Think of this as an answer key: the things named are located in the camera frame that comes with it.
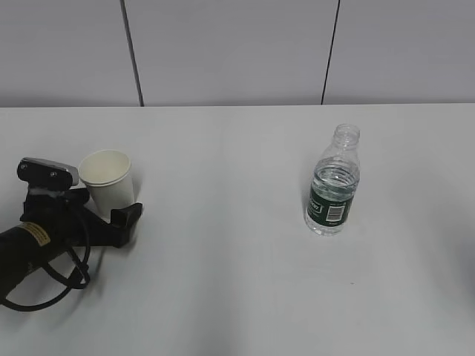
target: paper cup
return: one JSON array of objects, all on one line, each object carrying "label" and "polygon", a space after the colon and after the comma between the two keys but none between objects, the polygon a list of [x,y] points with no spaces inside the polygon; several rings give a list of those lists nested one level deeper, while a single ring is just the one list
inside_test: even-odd
[{"label": "paper cup", "polygon": [[79,178],[84,182],[99,214],[111,218],[111,209],[126,208],[135,203],[131,160],[114,150],[93,153],[79,165]]}]

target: table surface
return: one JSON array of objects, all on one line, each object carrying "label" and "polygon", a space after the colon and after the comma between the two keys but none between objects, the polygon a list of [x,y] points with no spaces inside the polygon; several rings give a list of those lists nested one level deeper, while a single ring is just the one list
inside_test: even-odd
[{"label": "table surface", "polygon": [[[474,111],[0,109],[1,230],[22,211],[23,156],[122,150],[145,206],[133,248],[94,252],[88,290],[0,308],[1,354],[473,355]],[[344,231],[322,238],[303,202],[342,122],[361,129],[361,183]],[[58,290],[38,271],[10,299]]]}]

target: black cable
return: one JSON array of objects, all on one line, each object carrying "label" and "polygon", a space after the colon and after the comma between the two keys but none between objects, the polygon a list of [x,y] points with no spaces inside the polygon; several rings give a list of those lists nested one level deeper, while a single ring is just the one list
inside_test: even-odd
[{"label": "black cable", "polygon": [[[64,283],[62,283],[62,284],[66,285],[66,288],[61,293],[59,293],[57,296],[50,299],[49,301],[44,302],[44,303],[40,303],[40,304],[36,304],[34,306],[22,306],[20,304],[16,304],[14,302],[11,302],[11,301],[7,300],[7,298],[3,298],[2,300],[0,300],[1,304],[6,306],[7,308],[15,310],[17,312],[37,312],[38,310],[46,309],[50,306],[53,306],[54,304],[56,304],[60,300],[62,300],[64,297],[66,297],[66,295],[68,295],[68,293],[73,289],[70,286],[70,283],[71,283],[72,286],[84,286],[84,288],[89,284],[89,282],[91,281],[91,279],[89,277],[89,274],[87,273],[87,269],[88,269],[88,264],[87,263],[88,263],[88,260],[89,260],[89,256],[91,255],[91,242],[90,242],[90,239],[89,239],[89,229],[88,229],[88,226],[86,225],[84,219],[81,217],[81,215],[75,209],[71,209],[71,210],[72,210],[73,214],[78,218],[78,221],[80,222],[80,224],[82,226],[82,230],[84,232],[85,251],[84,251],[84,257],[82,258],[82,261],[79,261],[79,258],[77,257],[76,252],[74,252],[74,250],[71,247],[67,248],[68,254],[71,256],[71,258],[74,261],[74,264],[76,265],[74,270],[71,272],[69,278],[67,278],[67,279],[64,276],[62,276],[61,274],[59,274],[56,270],[54,270],[49,264],[47,264],[50,268],[49,272],[51,272],[52,274],[50,274],[48,272],[48,267],[45,268],[44,266],[42,266],[43,269],[51,277],[53,277],[55,280],[57,280],[58,282],[62,283],[61,279],[64,278],[67,284],[64,284]],[[73,282],[73,281],[76,281],[77,279],[79,279],[78,273],[81,277],[84,277],[84,279],[85,279],[84,283],[80,283],[80,280],[77,283]]]},{"label": "black cable", "polygon": [[324,89],[321,92],[321,102],[320,105],[324,104],[325,100],[325,91],[327,90],[327,80],[328,80],[328,72],[330,72],[330,62],[332,61],[332,52],[333,52],[333,43],[335,42],[335,33],[336,33],[336,24],[338,22],[338,14],[340,13],[340,2],[336,5],[336,14],[335,14],[335,23],[333,24],[333,34],[332,34],[332,42],[330,43],[330,51],[328,53],[328,63],[327,63],[327,70],[325,72],[325,81],[324,81]]}]

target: plastic bottle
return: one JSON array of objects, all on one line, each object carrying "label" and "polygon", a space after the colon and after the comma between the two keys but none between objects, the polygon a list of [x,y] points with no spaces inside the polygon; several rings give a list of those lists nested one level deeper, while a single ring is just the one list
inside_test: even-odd
[{"label": "plastic bottle", "polygon": [[339,125],[315,167],[305,222],[316,234],[343,229],[359,183],[358,141],[355,125]]}]

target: green label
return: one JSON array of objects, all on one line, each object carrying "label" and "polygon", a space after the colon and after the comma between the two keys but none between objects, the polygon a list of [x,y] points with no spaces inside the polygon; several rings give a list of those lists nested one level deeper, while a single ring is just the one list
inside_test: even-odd
[{"label": "green label", "polygon": [[310,189],[310,201],[307,212],[313,221],[323,226],[338,226],[347,221],[351,197],[344,202],[326,200]]}]

